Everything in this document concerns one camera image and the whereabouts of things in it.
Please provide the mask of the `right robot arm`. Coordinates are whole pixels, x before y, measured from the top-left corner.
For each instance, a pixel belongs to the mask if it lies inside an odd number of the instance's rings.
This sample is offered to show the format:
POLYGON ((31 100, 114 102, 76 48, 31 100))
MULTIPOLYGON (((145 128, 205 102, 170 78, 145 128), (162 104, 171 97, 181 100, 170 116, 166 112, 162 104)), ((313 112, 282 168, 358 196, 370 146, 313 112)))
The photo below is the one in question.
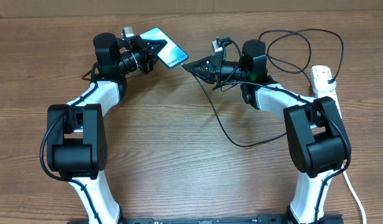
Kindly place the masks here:
POLYGON ((329 96, 301 96, 283 88, 267 70, 265 43, 248 40, 240 59, 226 59, 226 37, 212 43, 214 54, 183 65, 198 82, 216 88, 239 84, 244 102, 284 120, 290 157, 298 169, 293 200, 283 215, 259 215, 259 223, 343 223, 341 215, 327 215, 324 201, 332 179, 350 165, 351 144, 336 102, 329 96))

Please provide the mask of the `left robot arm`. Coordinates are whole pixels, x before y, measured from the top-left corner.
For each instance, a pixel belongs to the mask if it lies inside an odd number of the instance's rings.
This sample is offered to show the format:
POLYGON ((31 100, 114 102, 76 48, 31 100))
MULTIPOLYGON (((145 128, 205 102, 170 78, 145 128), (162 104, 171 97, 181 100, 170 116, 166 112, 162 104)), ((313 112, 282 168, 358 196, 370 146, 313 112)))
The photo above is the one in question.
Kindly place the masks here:
POLYGON ((50 178, 76 190, 88 214, 87 223, 125 222, 105 176, 108 146, 103 117, 123 99, 127 74, 152 71, 167 43, 133 34, 121 38, 107 32, 96 35, 97 62, 82 77, 90 83, 88 90, 47 110, 40 165, 50 178))

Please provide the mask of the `Samsung Galaxy smartphone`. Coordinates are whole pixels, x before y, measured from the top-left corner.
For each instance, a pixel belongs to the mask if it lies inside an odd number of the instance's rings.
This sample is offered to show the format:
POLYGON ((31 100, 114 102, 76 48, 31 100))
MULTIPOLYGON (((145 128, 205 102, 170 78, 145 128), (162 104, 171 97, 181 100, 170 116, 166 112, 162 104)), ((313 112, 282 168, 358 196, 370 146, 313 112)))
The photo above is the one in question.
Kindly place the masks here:
POLYGON ((165 40, 167 42, 158 53, 158 57, 168 68, 174 68, 189 58, 188 54, 158 27, 141 34, 140 37, 146 40, 165 40))

